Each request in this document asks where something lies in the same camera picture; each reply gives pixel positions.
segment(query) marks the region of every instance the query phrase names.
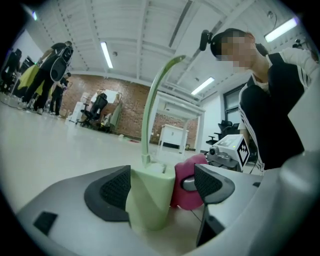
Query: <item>window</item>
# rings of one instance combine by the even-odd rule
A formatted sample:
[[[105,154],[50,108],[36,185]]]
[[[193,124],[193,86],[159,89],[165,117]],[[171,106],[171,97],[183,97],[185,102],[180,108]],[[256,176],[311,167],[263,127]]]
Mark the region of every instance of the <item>window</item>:
[[[242,84],[223,95],[225,120],[231,121],[233,124],[238,124],[241,121],[241,117],[238,112],[239,93],[244,86],[245,84]]]

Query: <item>brick wall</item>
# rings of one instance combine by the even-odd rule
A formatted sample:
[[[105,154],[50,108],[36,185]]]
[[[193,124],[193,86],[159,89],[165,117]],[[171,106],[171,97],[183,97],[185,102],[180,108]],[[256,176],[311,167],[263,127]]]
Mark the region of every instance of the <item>brick wall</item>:
[[[89,99],[99,89],[113,90],[122,93],[122,111],[117,125],[117,133],[141,138],[141,125],[145,104],[147,101],[149,87],[137,83],[131,83],[124,80],[108,78],[95,75],[73,75],[68,79],[73,83],[72,87],[65,92],[62,99],[61,109],[70,110],[75,108],[76,103],[80,100],[84,92],[89,93]],[[103,113],[112,113],[116,108],[115,104],[108,104]],[[179,119],[175,119],[166,115],[156,114],[151,141],[157,143],[159,137],[157,133],[161,133],[161,126],[164,124],[183,127],[183,123]],[[198,121],[192,120],[188,124],[187,143],[194,148],[197,135]]]

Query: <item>fluorescent light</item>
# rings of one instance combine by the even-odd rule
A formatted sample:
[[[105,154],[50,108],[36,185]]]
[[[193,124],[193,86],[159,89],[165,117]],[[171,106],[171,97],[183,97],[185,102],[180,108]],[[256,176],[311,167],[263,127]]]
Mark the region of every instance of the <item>fluorescent light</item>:
[[[37,15],[36,15],[36,12],[35,12],[35,11],[32,12],[32,17],[33,17],[33,19],[34,19],[35,21],[37,20]]]
[[[280,37],[284,33],[288,32],[289,30],[293,29],[298,24],[298,20],[296,18],[292,18],[270,32],[269,34],[265,35],[265,40],[269,43],[275,40],[276,38]]]
[[[109,69],[113,69],[114,66],[112,66],[112,63],[111,63],[110,55],[109,55],[108,48],[107,48],[107,43],[101,42],[100,45],[101,45],[101,48],[102,48],[102,51],[103,51],[103,54],[104,54],[104,57],[105,57],[106,63],[108,64]]]
[[[191,92],[192,95],[196,95],[198,92],[200,92],[203,88],[207,87],[209,84],[211,84],[215,79],[213,77],[209,77],[203,84],[201,84],[197,89],[195,89],[193,92]]]

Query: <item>black chair back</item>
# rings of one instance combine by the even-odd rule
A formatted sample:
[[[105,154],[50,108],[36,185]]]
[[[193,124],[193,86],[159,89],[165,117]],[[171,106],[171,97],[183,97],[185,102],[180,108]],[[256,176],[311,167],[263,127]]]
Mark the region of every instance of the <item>black chair back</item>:
[[[90,109],[90,113],[92,114],[94,119],[96,119],[95,117],[97,117],[99,119],[100,114],[97,114],[98,110],[100,110],[100,113],[101,113],[102,109],[107,104],[108,104],[107,95],[105,95],[104,93],[101,93],[96,97],[96,100]]]

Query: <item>white wall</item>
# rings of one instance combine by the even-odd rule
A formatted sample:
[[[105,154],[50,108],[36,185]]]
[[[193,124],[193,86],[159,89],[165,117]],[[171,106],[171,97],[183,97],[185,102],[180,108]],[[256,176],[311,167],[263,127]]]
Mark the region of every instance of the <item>white wall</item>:
[[[201,140],[201,150],[208,151],[210,145],[206,141],[210,139],[209,136],[215,136],[215,139],[218,140],[218,135],[215,133],[221,132],[218,123],[221,123],[221,120],[225,117],[223,95],[218,92],[215,93],[205,99],[201,107],[205,109],[203,136],[197,139]]]
[[[34,40],[29,35],[28,31],[25,29],[24,32],[19,36],[17,41],[13,45],[13,50],[15,51],[19,48],[22,52],[20,62],[22,63],[27,56],[29,56],[34,62],[43,55],[43,52],[36,45]]]

